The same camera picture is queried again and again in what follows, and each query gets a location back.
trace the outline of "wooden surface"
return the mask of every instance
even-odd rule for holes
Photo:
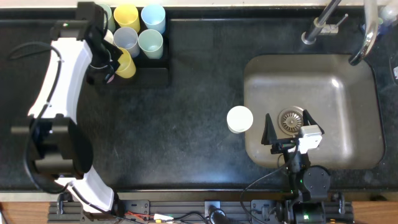
[[[49,202],[1,203],[9,224],[47,223]],[[354,202],[356,223],[398,223],[398,202]]]

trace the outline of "yellow cup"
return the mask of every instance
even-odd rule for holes
[[[119,57],[118,62],[120,63],[119,68],[116,70],[116,74],[118,74],[122,78],[131,78],[136,73],[136,65],[131,59],[130,53],[123,48],[119,48],[123,51],[123,54]]]
[[[120,27],[131,27],[136,32],[139,32],[139,16],[138,10],[133,4],[123,4],[118,7],[113,12],[114,20],[118,22]]]

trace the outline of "stainless steel sink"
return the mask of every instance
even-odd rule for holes
[[[307,109],[325,130],[312,164],[330,169],[367,169],[378,164],[384,141],[373,72],[366,62],[348,63],[349,55],[263,55],[244,70],[244,105],[254,117],[246,131],[246,151],[264,167],[276,167],[278,155],[261,144],[269,113],[278,138],[302,125]]]

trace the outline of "faucet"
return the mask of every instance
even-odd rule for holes
[[[364,0],[363,3],[366,20],[365,38],[358,53],[348,59],[350,65],[357,65],[368,55],[376,41],[377,30],[379,29],[379,14],[377,13],[376,0]]]
[[[314,19],[310,30],[308,32],[304,32],[301,36],[304,44],[314,44],[318,35],[336,35],[338,33],[338,26],[347,19],[348,15],[345,14],[344,18],[342,18],[342,20],[340,20],[336,25],[326,24],[326,21],[336,10],[340,2],[341,0],[331,0],[321,15]],[[350,65],[357,65],[368,55],[376,40],[377,30],[379,28],[376,0],[364,0],[363,2],[366,20],[365,38],[361,48],[358,50],[358,53],[349,58],[348,62]]]

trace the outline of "drain strainer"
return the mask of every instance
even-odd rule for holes
[[[286,108],[279,113],[278,120],[279,127],[284,133],[297,134],[303,126],[303,109],[298,106]]]

